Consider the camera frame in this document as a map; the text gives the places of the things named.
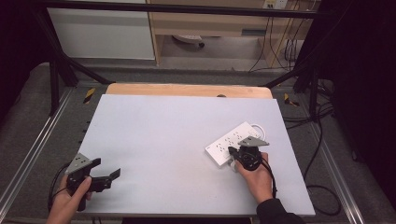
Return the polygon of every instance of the horizontal black bar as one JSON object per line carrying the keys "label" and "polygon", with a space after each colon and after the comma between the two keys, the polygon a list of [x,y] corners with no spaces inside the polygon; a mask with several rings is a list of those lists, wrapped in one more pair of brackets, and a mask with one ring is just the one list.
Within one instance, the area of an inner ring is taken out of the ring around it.
{"label": "horizontal black bar", "polygon": [[64,0],[36,0],[35,2],[41,5],[42,7],[110,10],[110,11],[171,12],[171,13],[235,15],[235,16],[253,16],[253,17],[301,18],[301,19],[324,19],[332,15],[332,13],[330,12],[293,11],[293,10],[246,8],[246,7],[203,7],[203,6],[184,6],[184,5],[109,3],[109,2],[64,1]]}

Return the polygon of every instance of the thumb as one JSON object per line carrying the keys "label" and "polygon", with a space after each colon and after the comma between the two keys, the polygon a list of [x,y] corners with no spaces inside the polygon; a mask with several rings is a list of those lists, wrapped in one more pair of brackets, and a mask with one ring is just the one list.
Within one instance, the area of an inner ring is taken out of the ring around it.
{"label": "thumb", "polygon": [[78,189],[73,194],[72,200],[80,201],[82,197],[87,193],[88,189],[90,189],[90,185],[92,182],[92,178],[88,176],[82,181],[82,183],[78,186]]}

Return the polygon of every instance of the person's right hand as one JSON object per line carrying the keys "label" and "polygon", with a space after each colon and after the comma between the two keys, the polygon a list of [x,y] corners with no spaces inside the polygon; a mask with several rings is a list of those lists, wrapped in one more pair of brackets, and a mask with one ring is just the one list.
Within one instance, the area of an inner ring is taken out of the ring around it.
{"label": "person's right hand", "polygon": [[[262,158],[268,161],[268,154],[262,152]],[[236,169],[247,181],[248,189],[257,203],[272,199],[272,178],[267,169],[260,165],[255,171],[246,170],[243,165],[235,160]]]}

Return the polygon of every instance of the power outlet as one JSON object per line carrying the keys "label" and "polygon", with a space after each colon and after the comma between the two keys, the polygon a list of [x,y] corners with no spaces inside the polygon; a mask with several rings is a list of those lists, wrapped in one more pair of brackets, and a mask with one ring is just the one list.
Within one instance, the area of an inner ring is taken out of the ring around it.
{"label": "power outlet", "polygon": [[276,5],[276,0],[265,0],[262,8],[274,9]]}
{"label": "power outlet", "polygon": [[238,142],[249,136],[261,137],[250,124],[244,122],[206,147],[205,152],[215,161],[218,167],[221,167],[231,159],[228,147],[239,148]]}
{"label": "power outlet", "polygon": [[276,0],[274,4],[274,9],[285,9],[288,0]]}

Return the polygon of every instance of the white table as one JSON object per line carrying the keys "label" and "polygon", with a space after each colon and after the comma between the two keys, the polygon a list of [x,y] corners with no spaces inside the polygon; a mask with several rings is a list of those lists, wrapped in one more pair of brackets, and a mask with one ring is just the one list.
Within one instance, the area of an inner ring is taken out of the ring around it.
{"label": "white table", "polygon": [[255,215],[246,182],[221,169],[205,147],[247,121],[266,130],[277,197],[288,212],[313,216],[276,100],[103,95],[79,152],[101,158],[92,176],[121,168],[111,189],[96,193],[84,213],[111,216]]}

